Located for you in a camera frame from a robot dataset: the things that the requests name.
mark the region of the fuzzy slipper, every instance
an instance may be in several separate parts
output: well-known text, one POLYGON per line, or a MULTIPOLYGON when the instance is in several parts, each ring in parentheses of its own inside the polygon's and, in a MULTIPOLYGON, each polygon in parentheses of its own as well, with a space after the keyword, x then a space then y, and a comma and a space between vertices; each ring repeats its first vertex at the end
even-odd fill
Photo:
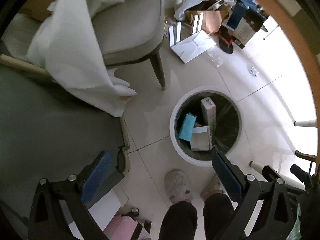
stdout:
POLYGON ((228 29, 224 26, 221 26, 219 29, 219 46, 220 48, 228 53, 233 53, 233 39, 232 36, 229 34, 228 29))
POLYGON ((189 181, 182 171, 168 172, 164 177, 164 187, 172 204, 193 199, 189 181))
POLYGON ((222 182, 219 179, 217 174, 213 177, 213 179, 209 182, 209 184, 204 188, 200 196, 203 199, 209 193, 214 192, 216 190, 222 190, 222 193, 227 195, 226 189, 222 185, 222 182))

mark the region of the trash bag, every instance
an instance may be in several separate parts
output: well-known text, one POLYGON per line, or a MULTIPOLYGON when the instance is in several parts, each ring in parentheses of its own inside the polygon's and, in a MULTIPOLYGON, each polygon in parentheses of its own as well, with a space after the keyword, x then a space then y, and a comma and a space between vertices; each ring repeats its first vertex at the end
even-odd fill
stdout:
MULTIPOLYGON (((214 149, 226 154, 233 147, 239 136, 240 117, 235 105, 223 95, 213 92, 202 92, 188 98, 177 113, 176 133, 179 133, 184 118, 188 113, 197 117, 197 123, 205 126, 200 101, 206 97, 210 97, 216 105, 216 125, 213 132, 214 149)), ((212 160, 210 151, 192 151, 190 149, 190 142, 179 139, 179 136, 177 136, 177 141, 180 148, 191 158, 200 161, 212 160)))
POLYGON ((288 235, 288 237, 286 238, 286 240, 299 240, 301 238, 301 234, 300 234, 300 220, 299 220, 299 216, 301 215, 301 210, 300 210, 300 204, 298 204, 298 209, 297 209, 297 220, 294 223, 294 226, 290 232, 290 234, 288 235))

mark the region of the green plastic bag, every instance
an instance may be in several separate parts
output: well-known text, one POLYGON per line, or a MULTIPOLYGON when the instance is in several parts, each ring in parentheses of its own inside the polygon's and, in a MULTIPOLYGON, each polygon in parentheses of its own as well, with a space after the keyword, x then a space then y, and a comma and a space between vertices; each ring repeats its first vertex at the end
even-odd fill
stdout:
POLYGON ((298 204, 298 209, 297 209, 297 220, 294 223, 294 226, 290 232, 290 234, 288 235, 288 237, 286 238, 286 240, 299 240, 301 238, 301 234, 300 234, 300 220, 299 220, 299 216, 301 215, 301 211, 300 211, 300 204, 298 204))

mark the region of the white trash can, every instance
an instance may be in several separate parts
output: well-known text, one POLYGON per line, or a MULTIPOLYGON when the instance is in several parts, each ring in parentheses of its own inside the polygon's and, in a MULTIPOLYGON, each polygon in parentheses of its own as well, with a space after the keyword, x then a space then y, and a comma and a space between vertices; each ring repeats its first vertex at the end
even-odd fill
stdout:
POLYGON ((187 162, 201 167, 211 167, 208 151, 191 151, 190 142, 179 138, 179 130, 185 115, 191 112, 196 122, 204 125, 200 100, 210 97, 216 105, 217 118, 215 147, 213 149, 229 155, 237 146, 242 133, 242 119, 237 101, 230 95, 212 86, 198 87, 185 94, 173 109, 170 118, 170 137, 177 153, 187 162))

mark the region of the chair leg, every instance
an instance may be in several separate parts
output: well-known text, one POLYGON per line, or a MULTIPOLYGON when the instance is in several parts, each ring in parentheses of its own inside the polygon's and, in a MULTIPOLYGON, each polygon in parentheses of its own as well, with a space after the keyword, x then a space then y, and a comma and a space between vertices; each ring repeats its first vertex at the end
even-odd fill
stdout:
POLYGON ((150 62, 153 67, 153 70, 156 74, 156 77, 162 87, 162 90, 166 90, 164 72, 162 68, 161 58, 159 52, 150 56, 150 62))

